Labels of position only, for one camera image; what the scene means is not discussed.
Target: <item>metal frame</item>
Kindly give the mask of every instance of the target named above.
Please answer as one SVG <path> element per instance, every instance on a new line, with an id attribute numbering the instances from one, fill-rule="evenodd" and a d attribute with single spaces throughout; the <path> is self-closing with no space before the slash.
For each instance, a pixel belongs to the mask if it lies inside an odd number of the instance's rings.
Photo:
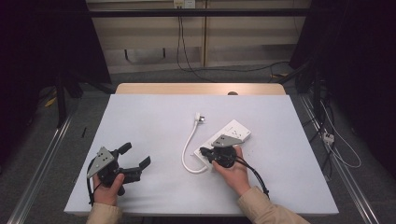
<path id="1" fill-rule="evenodd" d="M 305 17 L 312 14 L 328 15 L 334 11 L 327 8 L 194 8 L 194 9 L 123 9 L 123 10 L 49 10 L 38 9 L 40 16 L 90 16 L 111 17 Z"/>
<path id="2" fill-rule="evenodd" d="M 41 185 L 47 176 L 47 173 L 50 170 L 53 159 L 56 156 L 56 152 L 58 151 L 64 136 L 67 132 L 67 129 L 70 125 L 70 121 L 73 118 L 73 115 L 77 111 L 79 102 L 73 102 L 70 106 L 69 115 L 67 116 L 64 124 L 61 128 L 58 128 L 55 132 L 55 135 L 52 137 L 51 142 L 49 143 L 49 147 L 44 154 L 43 159 L 35 170 L 35 174 L 31 178 L 28 186 L 23 192 L 20 200 L 18 201 L 14 211 L 11 214 L 7 224 L 22 224 L 24 223 L 27 215 L 29 214 L 30 208 L 32 207 L 35 197 L 37 193 L 40 191 Z"/>
<path id="3" fill-rule="evenodd" d="M 301 101 L 305 107 L 306 113 L 308 114 L 309 118 L 313 120 L 313 125 L 315 129 L 319 130 L 318 121 L 315 119 L 315 114 L 312 111 L 313 105 L 307 96 L 303 97 L 302 95 Z M 326 145 L 326 150 L 329 153 L 330 147 Z M 340 156 L 338 149 L 335 147 L 334 151 L 338 153 Z M 349 172 L 348 167 L 340 162 L 333 154 L 332 159 L 330 162 L 333 162 L 335 168 L 337 169 L 338 173 L 341 176 L 341 179 L 346 186 L 353 202 L 355 203 L 357 209 L 361 213 L 361 217 L 364 220 L 364 223 L 373 224 L 373 223 L 380 223 L 378 217 L 375 215 L 373 207 L 370 205 L 369 200 L 364 195 L 363 191 L 359 187 L 358 183 L 356 182 L 355 178 L 353 177 L 352 173 Z"/>

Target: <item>beige sleeve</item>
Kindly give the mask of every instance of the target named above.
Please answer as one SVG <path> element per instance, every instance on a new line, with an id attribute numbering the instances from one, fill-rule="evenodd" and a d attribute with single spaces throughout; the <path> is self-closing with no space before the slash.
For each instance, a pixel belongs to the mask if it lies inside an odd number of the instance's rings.
<path id="1" fill-rule="evenodd" d="M 122 217 L 122 210 L 116 206 L 94 203 L 87 224 L 113 224 Z"/>
<path id="2" fill-rule="evenodd" d="M 268 197 L 257 187 L 245 192 L 239 198 L 238 205 L 247 218 L 254 224 L 308 223 L 289 209 L 272 204 Z"/>

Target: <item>electrical cord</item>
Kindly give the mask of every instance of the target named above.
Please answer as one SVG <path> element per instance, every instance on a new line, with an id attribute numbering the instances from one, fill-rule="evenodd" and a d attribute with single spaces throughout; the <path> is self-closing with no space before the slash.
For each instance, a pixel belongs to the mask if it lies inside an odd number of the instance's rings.
<path id="1" fill-rule="evenodd" d="M 91 169 L 93 161 L 94 160 L 91 160 L 90 164 L 88 165 L 87 173 Z M 93 192 L 95 192 L 95 190 L 92 192 L 92 190 L 91 190 L 91 181 L 90 181 L 89 178 L 87 178 L 87 188 L 88 188 L 88 195 L 90 196 L 90 205 L 93 206 L 93 203 L 94 203 Z"/>
<path id="2" fill-rule="evenodd" d="M 179 24 L 178 24 L 178 41 L 177 41 L 177 66 L 178 66 L 178 67 L 180 68 L 180 70 L 182 70 L 182 71 L 185 71 L 185 72 L 193 72 L 194 75 L 195 75 L 196 77 L 200 78 L 200 79 L 203 79 L 203 80 L 206 80 L 206 81 L 209 81 L 209 82 L 216 82 L 216 81 L 211 80 L 211 79 L 209 79 L 209 78 L 201 77 L 201 76 L 199 76 L 198 74 L 196 74 L 195 72 L 198 72 L 198 71 L 225 71 L 225 72 L 242 72 L 242 73 L 243 73 L 243 72 L 260 71 L 260 70 L 263 70 L 263 69 L 266 69 L 266 68 L 270 68 L 270 69 L 271 69 L 271 79 L 270 79 L 270 81 L 271 81 L 271 80 L 272 80 L 272 77 L 273 77 L 273 74 L 272 74 L 272 67 L 273 67 L 274 65 L 277 65 L 277 64 L 280 64 L 280 63 L 289 63 L 289 62 L 287 62 L 287 61 L 283 61 L 283 62 L 272 63 L 272 64 L 270 64 L 270 65 L 266 65 L 266 66 L 260 67 L 260 68 L 253 68 L 253 69 L 246 69 L 246 70 L 223 69 L 223 68 L 197 68 L 197 69 L 193 69 L 193 68 L 191 68 L 191 65 L 190 65 L 190 62 L 189 62 L 189 58 L 188 58 L 188 56 L 187 56 L 186 44 L 185 44 L 185 41 L 184 41 L 183 19 L 182 19 L 181 17 L 179 17 L 179 18 L 178 18 L 178 22 L 179 22 Z M 187 65 L 189 66 L 189 69 L 185 69 L 185 68 L 181 67 L 180 62 L 179 62 L 179 60 L 178 60 L 178 58 L 179 58 L 178 54 L 179 54 L 179 48 L 180 48 L 180 38 L 182 39 L 183 49 L 184 49 L 184 55 L 185 55 L 185 58 L 186 58 L 186 61 L 187 61 Z"/>
<path id="3" fill-rule="evenodd" d="M 270 66 L 270 79 L 268 80 L 268 83 L 271 83 L 271 81 L 272 81 L 272 79 L 274 78 L 274 73 L 273 73 L 273 70 L 272 70 L 272 66 Z"/>
<path id="4" fill-rule="evenodd" d="M 337 153 L 334 152 L 334 150 L 330 147 L 330 151 L 332 151 L 332 153 L 334 153 L 334 156 L 341 161 L 344 165 L 350 167 L 350 168 L 359 168 L 361 167 L 361 158 L 359 157 L 358 153 L 356 153 L 355 149 L 341 136 L 341 134 L 339 132 L 337 132 L 337 130 L 335 129 L 334 125 L 332 124 L 332 121 L 330 120 L 330 116 L 329 113 L 327 113 L 326 107 L 324 106 L 324 104 L 320 101 L 321 105 L 323 106 L 324 112 L 326 114 L 326 117 L 329 120 L 330 125 L 332 126 L 332 128 L 334 129 L 335 133 L 337 133 L 337 135 L 346 143 L 346 145 L 352 150 L 352 152 L 356 155 L 356 157 L 358 158 L 359 164 L 358 165 L 351 165 L 348 162 L 344 161 L 340 155 L 338 155 Z"/>
<path id="5" fill-rule="evenodd" d="M 325 145 L 324 141 L 322 141 L 322 145 L 323 145 L 323 147 L 326 149 L 326 145 Z M 334 147 L 335 147 L 335 142 L 332 143 L 332 150 L 330 150 L 330 151 L 327 152 L 326 159 L 325 159 L 325 161 L 322 163 L 322 165 L 320 166 L 320 170 L 321 170 L 322 172 L 324 171 L 324 168 L 325 168 L 327 162 L 330 160 L 330 156 L 332 155 L 332 152 L 333 152 L 333 150 L 334 150 Z M 329 167 L 329 168 L 330 168 L 329 178 L 331 178 L 331 177 L 332 177 L 332 163 L 329 162 L 329 165 L 330 165 L 330 167 Z"/>
<path id="6" fill-rule="evenodd" d="M 180 37 L 182 38 L 183 41 L 183 49 L 184 49 L 184 55 L 186 57 L 187 65 L 189 66 L 190 70 L 186 70 L 180 66 L 180 63 L 178 61 L 178 50 L 180 48 Z M 183 19 L 181 17 L 178 17 L 178 41 L 177 41 L 177 65 L 178 67 L 185 72 L 192 72 L 196 77 L 208 81 L 208 82 L 213 82 L 216 83 L 214 80 L 211 80 L 209 78 L 201 77 L 198 74 L 195 73 L 195 71 L 191 68 L 189 58 L 187 57 L 187 52 L 186 52 L 186 43 L 184 41 L 184 28 L 183 28 Z"/>
<path id="7" fill-rule="evenodd" d="M 195 134 L 195 130 L 197 129 L 197 126 L 198 126 L 198 123 L 200 122 L 200 120 L 201 120 L 201 115 L 200 115 L 200 113 L 196 113 L 196 114 L 195 114 L 195 119 L 194 119 L 194 126 L 193 126 L 193 128 L 192 128 L 192 132 L 191 132 L 189 138 L 187 139 L 186 145 L 185 145 L 184 148 L 183 148 L 183 152 L 181 153 L 181 162 L 183 163 L 184 168 L 185 168 L 188 172 L 190 172 L 190 173 L 192 173 L 192 174 L 200 174 L 200 173 L 202 173 L 203 171 L 205 171 L 205 170 L 207 169 L 207 167 L 204 166 L 204 167 L 203 167 L 202 169 L 200 169 L 200 170 L 192 170 L 191 168 L 189 168 L 189 167 L 187 166 L 186 162 L 184 161 L 184 156 L 185 156 L 185 154 L 186 154 L 187 146 L 189 145 L 190 140 L 192 139 L 192 136 Z"/>
<path id="8" fill-rule="evenodd" d="M 293 5 L 291 7 L 293 9 L 294 9 L 294 4 L 295 4 L 295 0 L 293 0 Z M 294 27 L 296 29 L 297 37 L 300 37 L 300 32 L 298 31 L 298 28 L 297 28 L 296 17 L 293 17 L 293 20 L 294 20 Z"/>
<path id="9" fill-rule="evenodd" d="M 231 157 L 231 156 L 227 156 L 224 154 L 220 155 L 221 157 L 227 158 L 229 160 L 233 160 L 235 162 L 238 162 L 244 166 L 246 166 L 256 177 L 257 180 L 259 180 L 260 185 L 262 186 L 262 192 L 267 195 L 268 199 L 270 198 L 269 196 L 269 190 L 267 189 L 267 187 L 265 187 L 264 181 L 262 180 L 262 177 L 259 175 L 259 173 L 253 168 L 251 167 L 243 158 L 236 156 L 236 158 Z"/>
<path id="10" fill-rule="evenodd" d="M 96 188 L 93 190 L 93 193 L 95 193 L 96 190 L 97 190 L 101 185 L 102 185 L 102 182 L 100 182 L 100 183 L 98 184 L 98 186 L 96 186 Z"/>
<path id="11" fill-rule="evenodd" d="M 319 133 L 321 133 L 320 129 L 317 132 L 315 132 L 314 136 L 312 136 L 311 139 L 309 139 L 309 143 L 312 143 L 315 140 L 315 138 L 317 138 Z"/>

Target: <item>person's right hand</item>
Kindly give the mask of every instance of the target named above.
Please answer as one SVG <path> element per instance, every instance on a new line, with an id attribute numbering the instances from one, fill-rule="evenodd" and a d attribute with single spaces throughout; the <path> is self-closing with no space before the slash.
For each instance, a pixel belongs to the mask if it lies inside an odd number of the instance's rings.
<path id="1" fill-rule="evenodd" d="M 95 202 L 117 206 L 117 192 L 122 186 L 124 178 L 124 174 L 118 174 L 111 187 L 107 188 L 101 184 L 98 174 L 94 175 L 93 186 L 96 190 L 93 193 L 93 198 Z"/>
<path id="2" fill-rule="evenodd" d="M 243 158 L 242 148 L 240 146 L 233 146 L 236 151 L 236 155 Z M 215 170 L 221 174 L 225 182 L 233 189 L 235 192 L 242 196 L 246 191 L 250 189 L 248 183 L 248 169 L 246 166 L 236 162 L 230 168 L 224 168 L 220 166 L 216 161 L 212 161 Z"/>

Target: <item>white outlet box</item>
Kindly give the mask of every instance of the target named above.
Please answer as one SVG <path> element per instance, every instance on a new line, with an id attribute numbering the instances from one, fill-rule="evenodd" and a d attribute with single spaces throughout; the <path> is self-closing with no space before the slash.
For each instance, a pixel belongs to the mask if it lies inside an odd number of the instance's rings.
<path id="1" fill-rule="evenodd" d="M 195 0 L 184 0 L 184 8 L 195 8 Z"/>
<path id="2" fill-rule="evenodd" d="M 200 147 L 206 147 L 209 149 L 212 149 L 212 143 L 216 141 L 222 134 L 240 139 L 242 142 L 245 142 L 248 140 L 250 137 L 250 130 L 247 129 L 245 126 L 240 124 L 236 120 L 231 120 L 230 123 L 228 123 L 224 128 L 222 128 L 220 131 L 218 131 L 215 135 L 213 135 L 211 138 L 209 138 L 206 142 L 204 142 Z M 195 151 L 194 154 L 197 156 L 200 161 L 204 163 L 204 165 L 207 166 L 207 168 L 212 169 L 213 166 L 209 162 L 206 156 L 203 156 L 200 150 L 200 147 L 198 147 Z"/>

